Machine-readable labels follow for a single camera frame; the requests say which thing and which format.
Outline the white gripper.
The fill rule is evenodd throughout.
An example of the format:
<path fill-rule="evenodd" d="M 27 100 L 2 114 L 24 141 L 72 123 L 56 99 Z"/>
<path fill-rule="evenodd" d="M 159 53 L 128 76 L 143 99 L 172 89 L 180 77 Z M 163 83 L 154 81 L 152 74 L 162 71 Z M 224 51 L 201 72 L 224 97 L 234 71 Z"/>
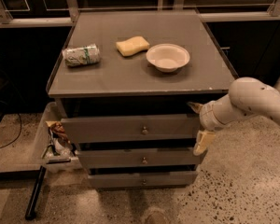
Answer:
<path fill-rule="evenodd" d="M 203 131 L 198 131 L 193 149 L 193 154 L 195 156 L 200 156 L 213 143 L 216 137 L 214 132 L 222 130 L 226 126 L 223 115 L 226 105 L 220 101 L 211 101 L 204 105 L 195 102 L 187 102 L 187 105 L 196 114 L 200 113 L 200 123 L 205 128 Z"/>

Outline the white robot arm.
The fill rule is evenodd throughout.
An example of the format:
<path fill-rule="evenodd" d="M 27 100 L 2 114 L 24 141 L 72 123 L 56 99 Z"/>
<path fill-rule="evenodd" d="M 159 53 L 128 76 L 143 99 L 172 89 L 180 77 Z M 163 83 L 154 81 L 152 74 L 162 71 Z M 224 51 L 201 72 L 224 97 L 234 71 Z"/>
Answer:
<path fill-rule="evenodd" d="M 280 126 L 280 77 L 273 87 L 252 77 L 240 77 L 218 100 L 204 105 L 188 102 L 188 106 L 201 123 L 193 149 L 193 154 L 200 156 L 213 143 L 216 132 L 234 121 L 263 116 Z"/>

